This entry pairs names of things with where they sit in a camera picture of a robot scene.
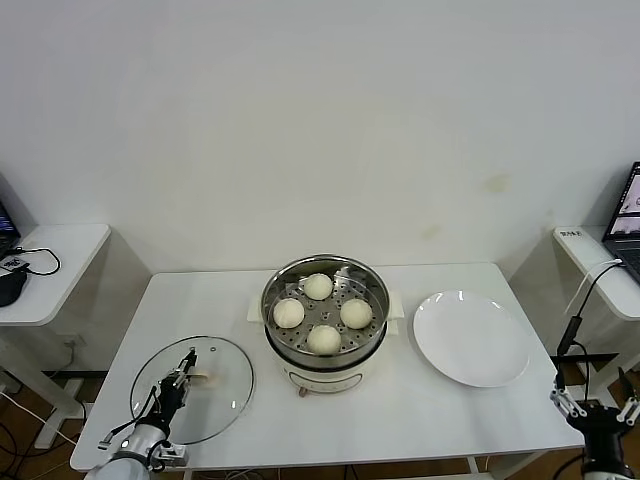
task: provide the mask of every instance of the black cable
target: black cable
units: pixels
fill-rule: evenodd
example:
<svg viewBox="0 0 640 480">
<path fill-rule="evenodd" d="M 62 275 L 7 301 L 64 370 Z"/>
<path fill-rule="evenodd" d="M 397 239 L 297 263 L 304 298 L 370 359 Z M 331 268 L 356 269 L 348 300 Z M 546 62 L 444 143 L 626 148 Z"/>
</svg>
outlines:
<svg viewBox="0 0 640 480">
<path fill-rule="evenodd" d="M 582 317 L 582 311 L 584 310 L 584 307 L 587 304 L 587 300 L 589 300 L 589 296 L 591 295 L 591 292 L 595 288 L 596 283 L 598 283 L 598 280 L 600 280 L 600 278 L 605 273 L 607 273 L 609 270 L 611 270 L 613 268 L 616 268 L 616 267 L 622 267 L 622 266 L 624 266 L 624 264 L 622 264 L 622 263 L 614 263 L 613 265 L 609 265 L 602 272 L 600 272 L 600 274 L 596 278 L 593 279 L 593 282 L 591 282 L 591 285 L 589 286 L 589 290 L 587 290 L 587 295 L 584 297 L 584 300 L 582 301 L 582 305 L 580 305 L 580 309 L 578 310 L 578 313 L 576 314 L 576 317 Z"/>
<path fill-rule="evenodd" d="M 162 460 L 158 460 L 158 463 L 160 464 L 159 467 L 154 467 L 153 465 L 151 465 L 151 457 L 153 457 L 153 452 L 155 452 L 156 448 L 158 448 L 160 445 L 167 448 L 171 446 L 171 444 L 166 440 L 158 440 L 151 446 L 151 448 L 149 449 L 149 453 L 147 453 L 147 467 L 151 467 L 152 472 L 162 472 L 165 469 L 165 463 Z"/>
<path fill-rule="evenodd" d="M 588 356 L 589 354 L 587 353 L 587 349 L 585 348 L 584 345 L 582 345 L 580 342 L 576 342 L 575 340 L 573 341 L 574 345 L 579 346 L 582 349 L 582 353 L 584 353 L 584 356 Z M 587 373 L 586 373 L 586 379 L 585 379 L 585 385 L 584 385 L 584 403 L 587 403 L 587 399 L 589 398 L 589 377 L 590 377 L 590 371 L 591 368 L 589 367 L 589 362 L 586 362 L 587 365 Z"/>
<path fill-rule="evenodd" d="M 353 464 L 349 465 L 351 467 L 351 470 L 353 471 L 353 476 L 356 477 L 356 480 L 360 480 L 358 478 L 358 472 L 356 472 L 356 467 L 353 466 Z"/>
<path fill-rule="evenodd" d="M 13 464 L 18 459 L 18 457 L 16 457 L 16 452 L 18 451 L 18 443 L 16 442 L 16 438 L 4 423 L 0 423 L 0 428 L 5 431 L 5 433 L 9 436 L 9 440 L 11 440 L 11 443 L 13 444 L 13 452 L 6 450 L 6 452 L 11 455 L 11 463 L 7 468 L 4 469 L 4 472 L 0 473 L 0 478 L 2 478 L 6 476 L 6 474 L 13 468 Z"/>
<path fill-rule="evenodd" d="M 17 247 L 17 248 L 13 248 L 11 250 L 7 250 L 5 252 L 5 256 L 13 255 L 14 257 L 16 257 L 18 255 L 24 255 L 24 254 L 27 254 L 27 253 L 38 253 L 38 252 L 48 252 L 54 258 L 54 260 L 56 261 L 56 267 L 53 270 L 51 270 L 50 272 L 34 272 L 29 267 L 27 267 L 27 268 L 23 268 L 23 270 L 25 272 L 30 273 L 31 275 L 38 275 L 38 276 L 41 276 L 41 277 L 47 277 L 49 275 L 53 275 L 54 273 L 57 273 L 58 270 L 60 270 L 60 267 L 61 267 L 60 259 L 49 248 L 32 248 L 32 249 L 29 249 L 29 250 L 25 250 L 22 247 Z"/>
<path fill-rule="evenodd" d="M 556 473 L 554 473 L 553 475 L 553 480 L 558 480 L 560 478 L 560 475 L 562 475 L 562 472 L 564 472 L 567 468 L 569 468 L 571 465 L 573 465 L 575 462 L 577 462 L 582 458 L 584 458 L 584 453 L 581 453 L 580 455 L 576 455 L 575 457 L 571 458 L 570 460 L 567 460 L 565 463 L 560 465 L 560 468 L 558 468 L 558 470 L 556 470 Z"/>
<path fill-rule="evenodd" d="M 157 397 L 156 397 L 156 386 L 154 385 L 153 387 L 151 387 L 151 391 L 149 392 L 149 395 L 147 395 L 147 399 L 144 402 L 144 406 L 142 407 L 142 410 L 140 410 L 140 413 L 138 415 L 136 415 L 135 417 L 133 417 L 131 420 L 129 420 L 127 423 L 123 423 L 122 425 L 114 428 L 113 430 L 111 430 L 111 432 L 109 432 L 111 435 L 115 436 L 117 434 L 119 434 L 122 430 L 124 430 L 125 428 L 127 428 L 129 425 L 133 425 L 134 423 L 136 423 L 138 420 L 140 420 L 140 418 L 142 418 L 142 415 L 144 415 L 144 412 L 146 411 L 147 407 L 149 406 L 149 402 L 151 401 L 151 398 L 154 398 L 154 405 L 155 402 L 158 401 Z"/>
</svg>

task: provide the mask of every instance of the electric steamer pot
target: electric steamer pot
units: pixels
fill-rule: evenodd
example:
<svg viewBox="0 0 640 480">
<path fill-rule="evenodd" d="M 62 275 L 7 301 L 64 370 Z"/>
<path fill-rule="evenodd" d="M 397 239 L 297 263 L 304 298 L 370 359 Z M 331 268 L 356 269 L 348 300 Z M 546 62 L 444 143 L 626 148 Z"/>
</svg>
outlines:
<svg viewBox="0 0 640 480">
<path fill-rule="evenodd" d="M 304 294 L 304 283 L 314 273 L 333 280 L 331 295 L 324 300 L 312 300 Z M 280 328 L 273 319 L 275 305 L 285 298 L 295 298 L 304 307 L 304 320 L 296 328 Z M 340 308 L 352 298 L 366 301 L 373 310 L 373 320 L 363 329 L 350 329 L 340 320 Z M 260 310 L 269 344 L 285 362 L 285 372 L 289 373 L 291 369 L 287 367 L 291 366 L 311 373 L 316 380 L 336 378 L 357 371 L 380 347 L 387 332 L 389 292 L 378 274 L 365 264 L 335 255 L 315 255 L 276 272 L 262 293 Z M 342 344 L 338 353 L 317 355 L 308 348 L 307 336 L 316 325 L 330 325 L 340 332 Z"/>
</svg>

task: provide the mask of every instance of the white cable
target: white cable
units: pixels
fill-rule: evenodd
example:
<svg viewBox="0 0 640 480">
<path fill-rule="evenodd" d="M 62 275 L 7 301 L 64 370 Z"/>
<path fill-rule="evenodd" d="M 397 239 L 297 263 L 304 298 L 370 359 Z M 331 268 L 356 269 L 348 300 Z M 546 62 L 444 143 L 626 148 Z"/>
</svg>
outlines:
<svg viewBox="0 0 640 480">
<path fill-rule="evenodd" d="M 38 420 L 40 420 L 42 423 L 44 423 L 47 427 L 55 430 L 56 432 L 58 432 L 58 435 L 60 435 L 62 438 L 64 438 L 67 442 L 72 443 L 74 445 L 76 445 L 76 442 L 74 442 L 73 440 L 71 440 L 69 437 L 67 437 L 64 433 L 62 433 L 60 430 L 53 428 L 51 425 L 49 425 L 47 423 L 46 420 L 43 420 L 42 418 L 40 418 L 38 415 L 36 415 L 35 413 L 33 413 L 31 410 L 29 410 L 28 408 L 23 407 L 22 405 L 20 405 L 18 402 L 16 402 L 13 398 L 11 398 L 9 395 L 7 395 L 4 392 L 0 392 L 0 395 L 2 395 L 4 398 L 6 398 L 7 400 L 9 400 L 11 403 L 13 403 L 16 407 L 24 410 L 25 412 L 27 412 L 29 415 L 31 415 L 32 417 L 37 418 Z"/>
<path fill-rule="evenodd" d="M 59 463 L 59 464 L 58 464 L 58 465 L 56 465 L 55 467 L 51 467 L 51 468 L 50 468 L 49 470 L 47 470 L 46 472 L 41 473 L 40 475 L 36 475 L 35 477 L 31 477 L 29 480 L 37 480 L 38 478 L 42 478 L 42 477 L 44 477 L 45 475 L 48 475 L 49 473 L 53 472 L 54 470 L 57 470 L 57 469 L 59 469 L 60 467 L 63 467 L 63 466 L 65 466 L 65 465 L 67 465 L 68 463 L 69 463 L 69 462 L 62 462 L 62 463 Z"/>
<path fill-rule="evenodd" d="M 578 289 L 576 290 L 575 295 L 569 301 L 569 304 L 567 305 L 567 308 L 564 309 L 564 314 L 563 315 L 567 314 L 567 312 L 571 308 L 571 305 L 573 305 L 573 302 L 575 302 L 576 298 L 578 298 L 578 295 L 580 294 L 580 290 L 582 290 L 582 287 L 584 286 L 585 282 L 589 278 L 589 275 L 598 267 L 602 267 L 603 265 L 610 265 L 610 264 L 614 264 L 614 263 L 622 263 L 622 260 L 620 260 L 619 258 L 616 258 L 615 260 L 607 260 L 606 262 L 600 262 L 599 264 L 594 265 L 589 270 L 587 270 L 587 273 L 584 274 L 584 278 L 582 279 L 582 282 L 580 282 L 580 285 L 578 286 Z"/>
<path fill-rule="evenodd" d="M 253 470 L 253 468 L 247 468 L 246 470 L 243 470 L 241 472 L 229 472 L 225 480 L 233 480 L 234 478 L 238 478 L 238 477 L 247 478 L 247 473 L 250 472 L 251 470 Z"/>
</svg>

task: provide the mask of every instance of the cable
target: cable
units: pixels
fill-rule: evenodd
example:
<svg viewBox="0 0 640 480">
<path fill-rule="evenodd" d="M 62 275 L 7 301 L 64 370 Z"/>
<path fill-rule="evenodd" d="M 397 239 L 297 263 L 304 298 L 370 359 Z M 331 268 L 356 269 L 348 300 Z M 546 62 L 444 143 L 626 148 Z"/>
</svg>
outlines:
<svg viewBox="0 0 640 480">
<path fill-rule="evenodd" d="M 76 359 L 76 342 L 71 340 L 70 342 L 65 343 L 65 346 L 67 346 L 67 347 L 69 347 L 71 349 L 71 358 L 69 359 L 69 361 L 66 364 L 64 364 L 58 370 L 56 370 L 51 375 L 49 375 L 49 378 L 54 378 L 62 370 L 65 370 L 66 368 L 70 367 L 71 364 L 75 361 L 75 359 Z"/>
<path fill-rule="evenodd" d="M 585 282 L 589 278 L 589 275 L 591 273 L 593 273 L 593 271 L 596 268 L 601 267 L 603 265 L 609 265 L 611 263 L 620 264 L 620 263 L 622 263 L 622 260 L 620 260 L 619 258 L 617 258 L 615 260 L 607 260 L 606 262 L 600 262 L 597 265 L 594 265 L 593 267 L 591 267 L 589 270 L 587 270 L 587 273 L 584 274 L 584 277 L 582 278 L 582 282 L 580 282 L 580 286 L 578 286 L 578 289 L 576 290 L 576 293 L 573 295 L 573 297 L 569 301 L 569 304 L 567 305 L 567 308 L 564 309 L 564 315 L 566 315 L 567 312 L 569 312 L 569 309 L 571 308 L 571 305 L 573 305 L 573 302 L 575 302 L 576 298 L 578 298 L 578 295 L 580 294 L 580 290 L 582 290 L 582 287 L 584 286 Z"/>
<path fill-rule="evenodd" d="M 78 435 L 74 435 L 72 438 L 73 438 L 74 440 L 77 440 L 78 438 L 80 438 L 80 435 L 79 435 L 79 434 L 78 434 Z M 60 447 L 65 446 L 65 445 L 69 445 L 69 444 L 63 440 L 63 441 L 61 441 L 59 444 L 54 445 L 53 447 L 49 448 L 48 450 L 46 450 L 46 451 L 44 451 L 44 452 L 30 453 L 30 454 L 26 454 L 26 453 L 25 453 L 25 454 L 21 454 L 21 453 L 18 453 L 18 449 L 17 449 L 17 448 L 15 449 L 15 451 L 13 451 L 13 452 L 12 452 L 12 451 L 11 451 L 11 450 L 9 450 L 8 448 L 6 448 L 4 445 L 0 445 L 0 450 L 2 450 L 2 451 L 3 451 L 3 452 L 5 452 L 5 453 L 8 453 L 9 455 L 14 455 L 16 458 L 34 458 L 34 457 L 42 457 L 43 455 L 48 455 L 48 454 L 50 454 L 51 452 L 53 452 L 53 451 L 55 451 L 55 450 L 59 449 Z"/>
<path fill-rule="evenodd" d="M 558 470 L 556 470 L 556 473 L 554 473 L 553 475 L 553 480 L 558 480 L 560 478 L 560 475 L 562 475 L 562 472 L 564 472 L 567 468 L 569 468 L 569 466 L 571 466 L 581 458 L 584 458 L 584 453 L 581 453 L 580 455 L 576 455 L 572 459 L 567 460 L 565 463 L 560 465 L 560 468 L 558 468 Z"/>
<path fill-rule="evenodd" d="M 4 470 L 4 472 L 2 472 L 0 474 L 0 478 L 4 477 L 9 470 L 11 470 L 13 468 L 13 464 L 16 462 L 16 460 L 18 459 L 18 457 L 16 456 L 16 453 L 18 451 L 18 443 L 16 442 L 16 438 L 13 436 L 13 434 L 11 433 L 11 431 L 7 428 L 7 426 L 4 423 L 0 423 L 0 428 L 2 428 L 2 430 L 5 431 L 5 433 L 9 436 L 9 440 L 11 440 L 11 443 L 13 445 L 13 452 L 10 452 L 8 450 L 5 450 L 9 455 L 11 455 L 11 463 L 9 464 L 9 466 Z"/>
<path fill-rule="evenodd" d="M 576 314 L 577 317 L 581 317 L 582 316 L 582 311 L 584 310 L 585 305 L 587 304 L 587 300 L 589 300 L 589 296 L 591 295 L 591 292 L 593 291 L 593 289 L 595 288 L 596 284 L 598 283 L 598 280 L 600 280 L 600 278 L 602 278 L 604 276 L 605 273 L 607 273 L 609 270 L 619 267 L 622 264 L 620 263 L 614 263 L 613 265 L 609 265 L 607 268 L 605 268 L 602 272 L 600 272 L 600 274 L 594 278 L 593 282 L 591 282 L 591 286 L 589 287 L 589 290 L 587 290 L 587 295 L 584 297 L 584 300 L 582 301 L 582 305 L 580 305 L 580 309 L 578 310 L 578 313 Z"/>
<path fill-rule="evenodd" d="M 18 255 L 24 255 L 24 254 L 27 254 L 27 253 L 38 253 L 38 252 L 47 252 L 47 253 L 49 253 L 49 255 L 51 255 L 54 258 L 54 260 L 56 261 L 55 268 L 53 270 L 51 270 L 50 272 L 34 272 L 29 267 L 27 267 L 27 268 L 23 268 L 23 270 L 25 272 L 30 273 L 31 275 L 38 275 L 38 276 L 41 276 L 41 277 L 47 277 L 49 275 L 53 275 L 54 273 L 57 273 L 58 270 L 60 270 L 60 267 L 61 267 L 60 259 L 49 248 L 32 248 L 32 249 L 29 249 L 29 250 L 25 250 L 22 247 L 17 247 L 17 248 L 13 248 L 11 250 L 7 250 L 4 253 L 4 255 L 5 256 L 13 255 L 15 257 L 15 256 L 18 256 Z"/>
<path fill-rule="evenodd" d="M 160 464 L 159 467 L 154 467 L 153 465 L 151 465 L 151 460 L 153 457 L 153 452 L 156 451 L 156 448 L 158 448 L 160 445 L 162 445 L 163 447 L 170 447 L 171 444 L 167 441 L 167 440 L 158 440 L 156 443 L 154 443 L 151 448 L 149 449 L 149 453 L 147 453 L 147 467 L 151 467 L 151 471 L 152 472 L 163 472 L 166 465 L 165 463 L 158 459 L 158 463 Z"/>
<path fill-rule="evenodd" d="M 253 468 L 247 468 L 246 470 L 242 470 L 241 472 L 229 472 L 229 474 L 225 477 L 225 480 L 233 480 L 234 478 L 238 478 L 241 476 L 245 476 L 246 474 L 249 473 L 251 470 L 253 470 Z"/>
<path fill-rule="evenodd" d="M 149 402 L 151 401 L 152 398 L 154 398 L 153 406 L 155 406 L 158 403 L 158 397 L 156 397 L 156 388 L 157 387 L 155 385 L 153 387 L 151 387 L 151 391 L 149 392 L 149 395 L 147 395 L 147 399 L 144 401 L 144 406 L 142 407 L 142 410 L 140 410 L 140 413 L 138 413 L 137 416 L 133 417 L 127 423 L 123 423 L 122 425 L 120 425 L 120 426 L 114 428 L 113 430 L 111 430 L 107 434 L 107 436 L 105 437 L 105 440 L 111 441 L 111 439 L 115 435 L 119 434 L 122 430 L 127 428 L 129 425 L 133 425 L 138 420 L 140 420 L 142 415 L 144 415 L 144 412 L 147 410 L 147 407 L 149 406 Z M 84 410 L 84 422 L 86 423 L 86 421 L 87 421 L 87 410 L 84 409 L 84 405 L 83 405 L 83 410 Z"/>
<path fill-rule="evenodd" d="M 67 442 L 72 443 L 73 445 L 76 445 L 76 442 L 74 442 L 73 440 L 71 440 L 69 437 L 67 437 L 64 433 L 62 433 L 60 430 L 53 428 L 51 425 L 49 425 L 47 423 L 46 420 L 43 420 L 41 417 L 39 417 L 38 415 L 36 415 L 35 413 L 33 413 L 31 410 L 29 410 L 28 408 L 23 407 L 22 405 L 20 405 L 18 402 L 16 402 L 13 398 L 11 398 L 9 395 L 7 395 L 4 392 L 0 392 L 0 395 L 2 395 L 3 397 L 5 397 L 7 400 L 9 400 L 11 403 L 13 403 L 16 407 L 18 407 L 21 410 L 24 410 L 25 412 L 27 412 L 29 415 L 31 415 L 34 418 L 37 418 L 38 420 L 40 420 L 43 424 L 45 424 L 47 427 L 55 430 L 56 432 L 58 432 L 58 435 L 60 435 L 62 438 L 64 438 Z"/>
<path fill-rule="evenodd" d="M 49 470 L 47 470 L 46 472 L 41 473 L 40 475 L 36 475 L 35 477 L 31 477 L 29 480 L 37 480 L 38 478 L 42 478 L 45 475 L 48 475 L 49 473 L 53 472 L 54 470 L 59 469 L 60 467 L 63 467 L 65 465 L 67 465 L 69 462 L 68 461 L 64 461 L 62 463 L 59 463 L 58 465 L 56 465 L 55 467 L 51 467 Z"/>
<path fill-rule="evenodd" d="M 585 357 L 589 355 L 587 353 L 587 349 L 585 348 L 585 346 L 582 345 L 580 342 L 576 342 L 574 340 L 573 344 L 579 346 L 582 349 L 582 353 L 584 353 Z M 585 363 L 587 365 L 587 373 L 586 373 L 586 379 L 585 379 L 585 385 L 584 385 L 584 403 L 587 403 L 587 399 L 589 398 L 589 377 L 590 377 L 591 367 L 589 366 L 588 361 L 586 361 Z"/>
<path fill-rule="evenodd" d="M 349 465 L 351 467 L 351 470 L 353 471 L 353 476 L 356 477 L 356 480 L 360 480 L 358 478 L 358 472 L 356 472 L 356 467 L 353 466 L 353 464 Z"/>
</svg>

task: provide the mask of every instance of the white table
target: white table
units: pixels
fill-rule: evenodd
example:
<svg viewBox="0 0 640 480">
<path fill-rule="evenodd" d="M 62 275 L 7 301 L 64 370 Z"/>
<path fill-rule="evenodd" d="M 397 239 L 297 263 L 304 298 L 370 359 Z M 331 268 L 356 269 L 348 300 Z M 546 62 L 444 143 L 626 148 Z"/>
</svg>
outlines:
<svg viewBox="0 0 640 480">
<path fill-rule="evenodd" d="M 35 327 L 49 323 L 78 283 L 100 247 L 109 237 L 108 225 L 38 226 L 20 242 L 25 250 L 49 248 L 60 259 L 60 270 L 51 276 L 29 275 L 20 298 L 0 308 L 0 327 Z M 35 271 L 48 271 L 55 262 L 46 252 L 23 255 Z M 60 348 L 56 344 L 49 348 Z M 32 356 L 0 337 L 0 365 L 54 407 L 49 423 L 56 428 L 66 418 L 82 418 L 82 407 L 74 396 L 82 380 L 67 382 L 65 389 L 47 378 Z M 34 446 L 49 448 L 55 431 L 43 428 Z"/>
<path fill-rule="evenodd" d="M 385 339 L 376 353 L 374 371 L 358 387 L 300 398 L 280 372 L 264 327 L 246 320 L 251 298 L 272 272 L 158 274 L 151 279 L 122 341 L 71 457 L 72 467 L 88 470 L 106 460 L 107 455 L 96 448 L 98 441 L 131 418 L 129 392 L 138 370 L 159 349 L 192 335 L 223 336 L 240 345 L 253 363 L 256 387 L 248 407 L 230 428 L 190 447 L 189 469 L 537 452 L 496 462 L 495 477 L 506 478 L 548 449 L 582 445 L 580 434 L 565 424 L 549 400 L 554 367 L 495 265 L 418 265 L 376 271 L 389 289 L 401 294 L 408 318 L 423 299 L 446 289 L 475 290 L 503 304 L 529 335 L 528 369 L 504 388 L 477 389 L 456 383 L 414 348 L 407 320 L 400 325 L 399 335 Z"/>
<path fill-rule="evenodd" d="M 613 260 L 615 257 L 602 245 L 601 239 L 606 227 L 559 227 L 553 236 L 573 260 L 578 269 L 586 274 L 591 268 L 601 262 Z M 593 281 L 608 265 L 595 268 L 589 274 Z M 615 268 L 604 275 L 594 289 L 599 293 L 611 312 L 618 318 L 637 322 L 640 320 L 640 286 L 622 268 Z M 596 371 L 591 367 L 590 392 L 593 398 L 601 400 L 607 405 L 615 406 L 615 401 L 608 391 L 618 378 L 618 367 L 624 371 L 631 369 L 640 362 L 640 325 L 636 336 L 629 336 L 623 345 L 619 346 L 618 356 L 604 368 Z M 579 392 L 571 389 L 572 394 Z"/>
</svg>

